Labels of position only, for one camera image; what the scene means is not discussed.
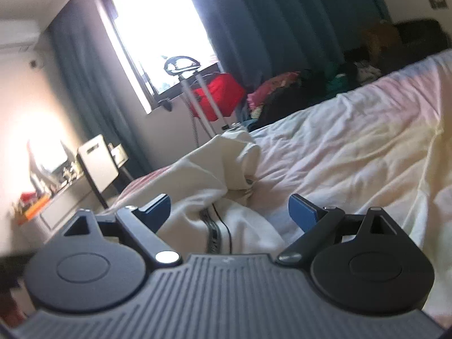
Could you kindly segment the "pink white bed sheet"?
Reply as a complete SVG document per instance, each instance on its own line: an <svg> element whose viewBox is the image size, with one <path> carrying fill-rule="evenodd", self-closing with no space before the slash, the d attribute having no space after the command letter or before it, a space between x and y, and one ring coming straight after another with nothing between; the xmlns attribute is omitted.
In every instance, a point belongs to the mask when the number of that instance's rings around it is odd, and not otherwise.
<svg viewBox="0 0 452 339"><path fill-rule="evenodd" d="M247 205L285 247L299 194L350 214L382 207L423 250L435 282L424 306L451 324L451 52L249 132L261 148Z"/></svg>

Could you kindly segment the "white backed dark chair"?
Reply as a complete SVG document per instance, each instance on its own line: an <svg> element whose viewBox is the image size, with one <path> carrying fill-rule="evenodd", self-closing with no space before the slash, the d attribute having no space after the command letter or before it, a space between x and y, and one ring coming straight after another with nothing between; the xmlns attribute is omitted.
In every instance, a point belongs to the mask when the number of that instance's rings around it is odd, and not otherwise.
<svg viewBox="0 0 452 339"><path fill-rule="evenodd" d="M124 147L119 144L107 144L103 135L97 135L77 149L77 161L80 164L93 193L100 201L103 209L109 204L103 192L117 179L121 178L126 185L134 178L126 168L129 157Z"/></svg>

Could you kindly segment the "white garment steamer stand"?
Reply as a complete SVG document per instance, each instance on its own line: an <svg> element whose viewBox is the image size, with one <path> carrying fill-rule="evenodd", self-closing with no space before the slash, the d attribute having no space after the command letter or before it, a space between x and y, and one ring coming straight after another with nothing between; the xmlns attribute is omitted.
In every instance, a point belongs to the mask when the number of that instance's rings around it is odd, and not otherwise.
<svg viewBox="0 0 452 339"><path fill-rule="evenodd" d="M210 139L231 128L231 121L227 119L230 114L221 108L220 99L214 97L211 85L225 73L219 62L202 68L195 58L179 55L168 57L163 70L179 81L196 148L201 145L198 127L201 127Z"/></svg>

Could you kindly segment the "white air conditioner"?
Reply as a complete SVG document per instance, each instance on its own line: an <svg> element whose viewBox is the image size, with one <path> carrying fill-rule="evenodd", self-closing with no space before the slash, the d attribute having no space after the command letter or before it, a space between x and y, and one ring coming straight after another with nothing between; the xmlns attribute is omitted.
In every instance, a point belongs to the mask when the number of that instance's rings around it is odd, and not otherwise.
<svg viewBox="0 0 452 339"><path fill-rule="evenodd" d="M34 20L2 19L0 22L1 54L33 51L41 35Z"/></svg>

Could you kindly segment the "vanity mirror on desk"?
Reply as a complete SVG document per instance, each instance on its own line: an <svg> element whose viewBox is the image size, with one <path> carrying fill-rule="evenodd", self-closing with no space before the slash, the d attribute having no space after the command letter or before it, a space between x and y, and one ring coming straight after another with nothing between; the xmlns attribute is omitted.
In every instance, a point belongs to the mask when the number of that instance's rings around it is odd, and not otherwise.
<svg viewBox="0 0 452 339"><path fill-rule="evenodd" d="M64 144L55 138L42 138L28 143L30 168L49 188L59 189L64 183L64 169L70 157Z"/></svg>

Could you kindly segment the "orange flat box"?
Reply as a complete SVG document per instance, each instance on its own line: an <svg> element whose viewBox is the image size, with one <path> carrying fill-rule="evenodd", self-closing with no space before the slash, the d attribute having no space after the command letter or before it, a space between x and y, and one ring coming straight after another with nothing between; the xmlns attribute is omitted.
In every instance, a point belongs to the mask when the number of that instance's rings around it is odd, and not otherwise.
<svg viewBox="0 0 452 339"><path fill-rule="evenodd" d="M21 216L18 218L18 225L22 225L36 217L49 203L50 200L51 196L49 194L45 194L40 199L38 199L25 212L21 214Z"/></svg>

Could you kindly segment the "cream white zip jacket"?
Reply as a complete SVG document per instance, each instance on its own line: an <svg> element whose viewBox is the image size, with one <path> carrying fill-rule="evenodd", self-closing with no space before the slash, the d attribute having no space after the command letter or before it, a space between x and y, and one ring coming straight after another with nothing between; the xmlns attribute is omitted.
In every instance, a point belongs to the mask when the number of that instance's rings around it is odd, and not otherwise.
<svg viewBox="0 0 452 339"><path fill-rule="evenodd" d="M142 207L159 194L171 200L158 237L183 257L196 253L275 256L285 243L250 209L261 148L243 128L215 136L174 164L132 182L110 207Z"/></svg>

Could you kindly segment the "teal curtain left of window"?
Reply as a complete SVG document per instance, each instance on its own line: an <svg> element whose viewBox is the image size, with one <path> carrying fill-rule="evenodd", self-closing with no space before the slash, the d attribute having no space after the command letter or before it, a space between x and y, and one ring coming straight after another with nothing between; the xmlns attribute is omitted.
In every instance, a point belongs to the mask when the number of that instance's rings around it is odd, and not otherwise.
<svg viewBox="0 0 452 339"><path fill-rule="evenodd" d="M101 63L81 10L69 2L47 31L84 135L89 139L102 135L106 142L121 144L133 177L150 173L153 167L120 108L118 90Z"/></svg>

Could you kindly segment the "window with dark frame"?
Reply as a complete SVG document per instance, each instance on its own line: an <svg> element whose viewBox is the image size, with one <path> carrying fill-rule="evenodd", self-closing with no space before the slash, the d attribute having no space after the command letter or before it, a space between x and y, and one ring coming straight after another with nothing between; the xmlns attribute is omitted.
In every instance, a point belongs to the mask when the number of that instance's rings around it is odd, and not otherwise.
<svg viewBox="0 0 452 339"><path fill-rule="evenodd" d="M98 0L121 64L145 110L180 94L179 79L166 73L170 57L200 62L202 73L221 65L192 0Z"/></svg>

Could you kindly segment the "pile of colourful clothes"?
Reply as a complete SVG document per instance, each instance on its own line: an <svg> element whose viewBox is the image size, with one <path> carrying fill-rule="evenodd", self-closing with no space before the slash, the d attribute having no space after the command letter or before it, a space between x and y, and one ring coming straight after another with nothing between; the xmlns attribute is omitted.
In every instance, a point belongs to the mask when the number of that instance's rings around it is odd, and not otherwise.
<svg viewBox="0 0 452 339"><path fill-rule="evenodd" d="M334 64L324 71L282 73L247 94L236 109L238 122L251 132L371 83L381 75L379 68L365 60Z"/></svg>

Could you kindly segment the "teal curtain of window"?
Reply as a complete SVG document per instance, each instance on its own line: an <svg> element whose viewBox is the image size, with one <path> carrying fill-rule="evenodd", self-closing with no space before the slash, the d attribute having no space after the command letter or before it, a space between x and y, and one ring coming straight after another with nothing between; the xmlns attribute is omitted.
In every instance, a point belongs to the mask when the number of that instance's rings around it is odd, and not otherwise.
<svg viewBox="0 0 452 339"><path fill-rule="evenodd" d="M192 0L223 68L246 88L293 70L325 70L389 20L384 0Z"/></svg>
<svg viewBox="0 0 452 339"><path fill-rule="evenodd" d="M69 2L47 31L84 135L89 139L102 135L106 142L121 144L133 177L150 173L153 167L120 108L118 90L101 63L81 10Z"/></svg>

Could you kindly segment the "white dressing desk with drawers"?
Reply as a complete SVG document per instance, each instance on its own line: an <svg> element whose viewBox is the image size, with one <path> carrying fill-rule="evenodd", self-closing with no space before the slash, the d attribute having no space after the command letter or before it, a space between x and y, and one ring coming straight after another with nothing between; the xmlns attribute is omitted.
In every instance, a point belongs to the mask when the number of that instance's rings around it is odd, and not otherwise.
<svg viewBox="0 0 452 339"><path fill-rule="evenodd" d="M103 207L85 176L79 177L56 194L30 221L19 228L33 246L45 244L79 209L97 213Z"/></svg>

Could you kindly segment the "red bag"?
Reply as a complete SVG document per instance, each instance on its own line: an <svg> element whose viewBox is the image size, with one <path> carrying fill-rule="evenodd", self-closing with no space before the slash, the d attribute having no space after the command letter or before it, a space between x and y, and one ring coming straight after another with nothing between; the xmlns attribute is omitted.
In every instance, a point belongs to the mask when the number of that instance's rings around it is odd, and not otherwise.
<svg viewBox="0 0 452 339"><path fill-rule="evenodd" d="M245 89L230 73L218 73L213 78L211 78L211 75L206 75L203 80L207 82L207 88L223 117L229 117L238 103L245 97ZM216 121L218 117L200 84L193 83L191 89L209 122Z"/></svg>

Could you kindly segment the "teal curtain right of window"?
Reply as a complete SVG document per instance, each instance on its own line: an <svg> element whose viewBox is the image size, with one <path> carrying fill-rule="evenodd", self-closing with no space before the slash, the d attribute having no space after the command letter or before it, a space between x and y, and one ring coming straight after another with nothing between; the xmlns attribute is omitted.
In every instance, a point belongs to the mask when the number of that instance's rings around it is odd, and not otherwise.
<svg viewBox="0 0 452 339"><path fill-rule="evenodd" d="M293 70L325 70L389 20L384 0L192 0L223 68L246 88Z"/></svg>

